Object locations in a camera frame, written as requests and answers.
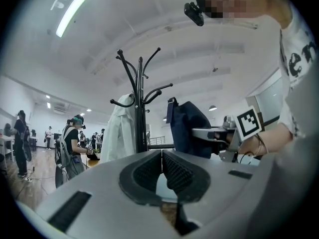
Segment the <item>coat rack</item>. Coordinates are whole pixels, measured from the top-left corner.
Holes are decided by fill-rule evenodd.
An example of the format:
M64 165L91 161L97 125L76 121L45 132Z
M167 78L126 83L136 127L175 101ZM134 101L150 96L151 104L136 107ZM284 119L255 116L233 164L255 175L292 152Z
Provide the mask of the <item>coat rack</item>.
M110 103L116 104L121 107L131 107L132 105L135 105L135 138L136 138L136 151L144 152L148 151L148 144L147 144L147 137L146 137L146 118L145 118L145 112L150 112L149 110L145 110L145 105L150 104L156 97L162 94L161 90L172 87L173 84L170 83L168 85L165 85L163 87L157 88L149 92L146 97L144 98L144 77L148 79L149 77L145 74L145 69L152 58L160 51L160 48L157 48L156 52L148 59L145 66L143 67L143 58L139 58L139 67L138 70L135 69L135 67L128 61L125 60L123 51L118 50L116 56L117 59L121 60L123 63L123 66L125 68L126 73L129 76L130 82L133 87L133 102L129 105L123 105L118 102L116 102L114 99L110 100ZM130 70L128 68L128 65L133 69L135 78L133 79Z

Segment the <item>white t-shirt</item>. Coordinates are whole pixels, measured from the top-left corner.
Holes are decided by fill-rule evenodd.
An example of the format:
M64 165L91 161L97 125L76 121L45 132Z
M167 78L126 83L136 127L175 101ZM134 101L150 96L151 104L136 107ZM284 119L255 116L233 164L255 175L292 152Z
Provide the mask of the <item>white t-shirt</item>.
M291 5L293 20L281 30L280 68L283 81L283 108L278 123L283 123L294 137L304 137L285 98L299 84L315 60L318 48L315 38L297 9Z
M47 138L51 138L51 136L52 136L51 130L50 130L50 129L47 130L47 131L45 132L45 135L46 135Z

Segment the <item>floor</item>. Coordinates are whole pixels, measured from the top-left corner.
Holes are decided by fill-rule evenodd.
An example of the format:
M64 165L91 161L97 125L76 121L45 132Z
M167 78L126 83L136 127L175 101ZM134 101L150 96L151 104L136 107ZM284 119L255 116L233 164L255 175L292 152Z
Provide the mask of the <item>floor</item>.
M37 148L32 152L32 160L27 162L28 177L32 178L27 182L17 176L18 167L12 163L10 155L6 156L7 181L11 188L12 196L22 203L35 208L45 197L55 190L55 162L54 149Z

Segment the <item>navy backpack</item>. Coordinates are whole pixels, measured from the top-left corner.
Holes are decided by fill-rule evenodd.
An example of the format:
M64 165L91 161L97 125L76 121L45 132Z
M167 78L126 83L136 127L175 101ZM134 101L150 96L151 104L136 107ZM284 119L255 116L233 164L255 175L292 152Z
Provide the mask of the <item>navy backpack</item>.
M211 157L211 142L192 136L192 128L211 128L208 118L192 102L179 106L176 98L169 99L166 123L170 123L177 151L204 158Z

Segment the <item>ceiling light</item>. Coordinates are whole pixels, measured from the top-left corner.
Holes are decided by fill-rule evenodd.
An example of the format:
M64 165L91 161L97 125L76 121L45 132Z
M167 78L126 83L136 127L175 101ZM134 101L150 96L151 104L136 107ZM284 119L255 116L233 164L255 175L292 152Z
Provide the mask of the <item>ceiling light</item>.
M56 30L56 35L62 37L67 25L69 24L70 20L72 19L73 15L76 13L78 8L85 0L73 0L70 4L69 8L66 10L61 22Z
M217 109L216 106L211 106L211 107L209 107L209 111L214 111L214 110L216 110L216 109Z

